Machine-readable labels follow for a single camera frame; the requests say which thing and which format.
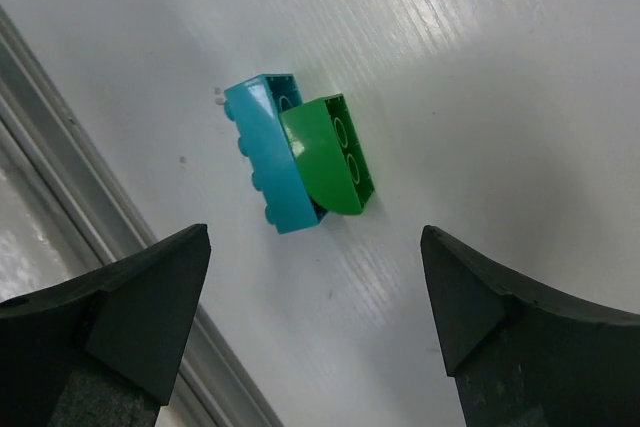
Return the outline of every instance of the metal edge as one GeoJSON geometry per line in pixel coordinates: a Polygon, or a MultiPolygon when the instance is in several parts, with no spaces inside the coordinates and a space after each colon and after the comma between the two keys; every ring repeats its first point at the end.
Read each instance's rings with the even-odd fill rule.
{"type": "MultiPolygon", "coordinates": [[[[1,7],[0,120],[102,265],[156,242],[1,7]]],[[[201,306],[174,399],[188,425],[282,427],[201,306]]]]}

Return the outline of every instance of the blue block side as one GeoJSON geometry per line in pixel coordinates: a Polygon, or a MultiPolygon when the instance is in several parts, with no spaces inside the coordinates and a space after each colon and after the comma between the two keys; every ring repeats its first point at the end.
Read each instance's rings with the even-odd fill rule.
{"type": "Polygon", "coordinates": [[[293,75],[258,75],[225,96],[225,112],[240,132],[238,146],[253,166],[253,185],[267,201],[267,220],[281,234],[317,225],[278,115],[302,103],[293,75]]]}

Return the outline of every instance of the blue lego brick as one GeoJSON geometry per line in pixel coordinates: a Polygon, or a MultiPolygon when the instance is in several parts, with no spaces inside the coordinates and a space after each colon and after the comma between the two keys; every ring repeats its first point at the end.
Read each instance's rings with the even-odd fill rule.
{"type": "Polygon", "coordinates": [[[258,75],[225,96],[224,110],[240,133],[238,149],[251,161],[251,181],[267,201],[267,221],[281,234],[317,225],[325,211],[307,194],[278,115],[302,104],[293,75],[258,75]]]}

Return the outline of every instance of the metal rail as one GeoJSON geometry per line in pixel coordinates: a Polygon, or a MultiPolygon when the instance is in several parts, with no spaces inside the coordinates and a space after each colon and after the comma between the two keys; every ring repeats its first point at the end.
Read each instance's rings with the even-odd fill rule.
{"type": "MultiPolygon", "coordinates": [[[[49,201],[70,219],[65,224],[68,237],[84,243],[78,248],[95,256],[92,260],[85,255],[87,268],[155,243],[151,229],[1,8],[0,121],[0,130],[8,133],[49,189],[49,201]]],[[[282,426],[201,307],[172,404],[189,426],[282,426]]]]}

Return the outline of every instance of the green block side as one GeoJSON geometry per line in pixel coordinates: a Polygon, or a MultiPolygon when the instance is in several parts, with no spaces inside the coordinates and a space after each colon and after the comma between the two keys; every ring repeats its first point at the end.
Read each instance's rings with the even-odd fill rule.
{"type": "Polygon", "coordinates": [[[332,212],[361,214],[374,187],[344,97],[312,100],[280,121],[309,196],[332,212]]]}

